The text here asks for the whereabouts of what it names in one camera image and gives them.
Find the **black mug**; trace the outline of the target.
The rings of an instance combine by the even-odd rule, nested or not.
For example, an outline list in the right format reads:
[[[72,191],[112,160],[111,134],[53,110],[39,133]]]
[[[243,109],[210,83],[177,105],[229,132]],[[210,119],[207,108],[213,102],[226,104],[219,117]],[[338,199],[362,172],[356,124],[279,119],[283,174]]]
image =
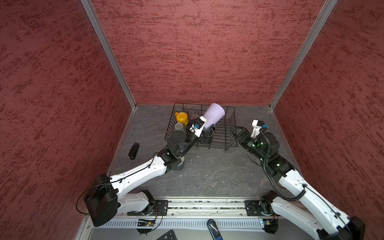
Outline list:
[[[200,143],[210,145],[213,140],[214,131],[215,127],[211,127],[209,130],[203,131],[200,137]]]

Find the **yellow mug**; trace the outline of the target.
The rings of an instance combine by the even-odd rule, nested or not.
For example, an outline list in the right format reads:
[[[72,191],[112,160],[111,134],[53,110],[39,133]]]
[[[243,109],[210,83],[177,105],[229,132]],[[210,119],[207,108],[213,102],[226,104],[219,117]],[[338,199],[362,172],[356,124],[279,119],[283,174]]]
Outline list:
[[[177,119],[177,123],[181,123],[185,127],[189,124],[189,117],[188,117],[188,114],[186,112],[175,113],[175,117]]]

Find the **purple cup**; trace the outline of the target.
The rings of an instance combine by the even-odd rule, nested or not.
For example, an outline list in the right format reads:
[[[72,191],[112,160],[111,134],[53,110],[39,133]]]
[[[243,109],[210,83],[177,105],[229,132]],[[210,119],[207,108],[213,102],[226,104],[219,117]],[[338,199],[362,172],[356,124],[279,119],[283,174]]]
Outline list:
[[[226,112],[219,104],[212,103],[206,112],[203,114],[203,117],[207,120],[204,126],[204,130],[207,131],[213,125],[215,125],[219,120],[225,116]]]

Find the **dark green mug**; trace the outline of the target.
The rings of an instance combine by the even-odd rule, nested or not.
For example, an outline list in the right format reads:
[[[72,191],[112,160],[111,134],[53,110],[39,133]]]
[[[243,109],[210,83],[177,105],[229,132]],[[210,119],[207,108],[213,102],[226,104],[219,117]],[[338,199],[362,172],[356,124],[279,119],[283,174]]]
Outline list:
[[[173,170],[175,170],[175,171],[181,171],[181,170],[184,168],[185,157],[181,157],[180,160],[181,160],[181,161],[179,162],[179,164],[178,164],[177,166],[174,165]]]

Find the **white grey mug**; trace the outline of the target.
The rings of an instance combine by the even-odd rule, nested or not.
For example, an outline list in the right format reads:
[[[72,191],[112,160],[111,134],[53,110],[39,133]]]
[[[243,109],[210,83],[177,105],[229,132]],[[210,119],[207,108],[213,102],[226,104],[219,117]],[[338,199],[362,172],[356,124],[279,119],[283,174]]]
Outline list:
[[[175,132],[181,131],[181,132],[185,133],[186,132],[186,126],[183,123],[176,123],[174,130],[175,130]]]

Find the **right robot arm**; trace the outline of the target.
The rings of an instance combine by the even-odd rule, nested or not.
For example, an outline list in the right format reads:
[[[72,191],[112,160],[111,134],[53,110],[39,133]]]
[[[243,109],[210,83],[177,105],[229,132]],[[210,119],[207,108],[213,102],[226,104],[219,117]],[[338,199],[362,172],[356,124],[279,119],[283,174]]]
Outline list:
[[[261,197],[261,212],[282,216],[315,240],[362,240],[365,223],[356,216],[348,216],[316,191],[279,154],[279,142],[266,130],[266,126],[260,127],[255,136],[246,128],[231,127],[234,138],[256,157],[273,187]]]

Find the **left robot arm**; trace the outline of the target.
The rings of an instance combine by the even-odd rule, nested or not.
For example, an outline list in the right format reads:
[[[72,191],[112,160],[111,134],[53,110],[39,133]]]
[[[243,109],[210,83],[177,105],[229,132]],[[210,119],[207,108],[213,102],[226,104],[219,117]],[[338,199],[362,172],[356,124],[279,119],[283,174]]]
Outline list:
[[[196,124],[185,131],[175,131],[166,147],[146,163],[111,177],[99,175],[84,195],[94,227],[106,224],[118,213],[155,214],[156,200],[148,190],[137,194],[131,191],[171,170],[181,169],[184,156],[204,133],[205,128]]]

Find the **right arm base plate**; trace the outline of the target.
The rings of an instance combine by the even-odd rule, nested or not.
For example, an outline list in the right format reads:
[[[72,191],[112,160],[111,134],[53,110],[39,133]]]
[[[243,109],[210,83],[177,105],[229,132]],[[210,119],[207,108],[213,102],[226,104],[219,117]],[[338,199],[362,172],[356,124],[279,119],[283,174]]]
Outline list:
[[[248,217],[281,216],[272,209],[272,202],[267,200],[246,200],[245,210]]]

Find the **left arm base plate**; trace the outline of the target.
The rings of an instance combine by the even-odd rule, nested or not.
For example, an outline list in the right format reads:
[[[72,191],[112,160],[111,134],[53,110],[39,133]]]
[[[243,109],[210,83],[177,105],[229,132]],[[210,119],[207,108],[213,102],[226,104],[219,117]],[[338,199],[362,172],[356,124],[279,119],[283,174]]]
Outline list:
[[[141,212],[128,212],[128,216],[156,216],[160,214],[161,216],[166,216],[168,211],[168,200],[154,200],[149,203],[149,205]]]

